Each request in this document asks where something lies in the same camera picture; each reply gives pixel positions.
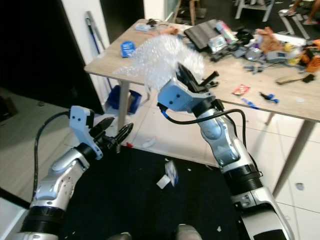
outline person's foot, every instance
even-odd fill
[[[294,7],[291,7],[286,13],[287,14],[294,14],[296,12],[296,9]]]
[[[309,20],[309,19],[307,19],[307,20],[305,20],[305,21],[303,22],[303,25],[316,25],[316,24],[318,24],[317,21],[315,21],[315,20]]]
[[[296,9],[294,7],[291,7],[288,11],[283,13],[283,16],[291,16],[296,14]]]

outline red wrapper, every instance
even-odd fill
[[[238,86],[232,93],[233,93],[234,95],[240,96],[240,95],[243,95],[243,94],[245,94],[246,92],[248,92],[249,89],[250,89],[249,86],[240,84],[240,86]]]

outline paper scrap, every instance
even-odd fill
[[[305,100],[304,100],[302,97],[296,96],[296,97],[295,97],[295,101],[296,101],[297,103],[303,103]]]
[[[163,177],[156,183],[159,188],[164,189],[171,180],[167,175],[163,175]]]
[[[149,138],[142,144],[142,147],[146,149],[146,148],[153,146],[155,143],[156,143],[155,137]]]

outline white wall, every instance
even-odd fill
[[[26,210],[0,198],[0,240],[5,240]]]
[[[94,21],[102,37],[104,46],[109,43],[108,33],[102,13],[100,0],[61,0],[64,10],[70,22],[73,34],[79,46],[85,64],[89,64],[96,56],[97,50],[92,36],[88,30],[85,15],[86,11],[91,11]],[[109,95],[110,88],[104,77],[90,74],[92,83],[103,105]]]
[[[165,0],[143,0],[144,18],[165,20]]]

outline shoe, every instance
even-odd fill
[[[175,230],[175,240],[202,240],[202,238],[193,226],[180,224]]]
[[[132,237],[131,237],[130,233],[123,232],[118,235],[113,235],[113,236],[109,237],[107,240],[132,240]]]

